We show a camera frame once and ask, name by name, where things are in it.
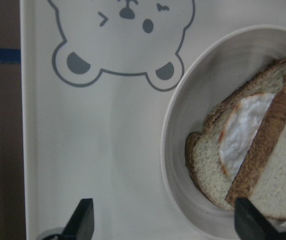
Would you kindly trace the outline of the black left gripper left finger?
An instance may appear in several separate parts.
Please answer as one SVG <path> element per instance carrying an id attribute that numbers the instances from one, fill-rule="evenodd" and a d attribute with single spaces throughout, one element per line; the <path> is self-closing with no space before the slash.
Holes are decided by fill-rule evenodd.
<path id="1" fill-rule="evenodd" d="M 93 199 L 84 198 L 78 203 L 62 235 L 67 240 L 91 240 L 94 227 Z"/>

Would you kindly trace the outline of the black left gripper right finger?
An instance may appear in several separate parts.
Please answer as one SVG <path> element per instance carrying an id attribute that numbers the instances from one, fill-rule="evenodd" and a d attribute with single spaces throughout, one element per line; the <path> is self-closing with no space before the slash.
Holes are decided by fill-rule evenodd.
<path id="1" fill-rule="evenodd" d="M 282 240 L 283 236 L 247 198 L 237 198 L 234 228 L 242 240 Z"/>

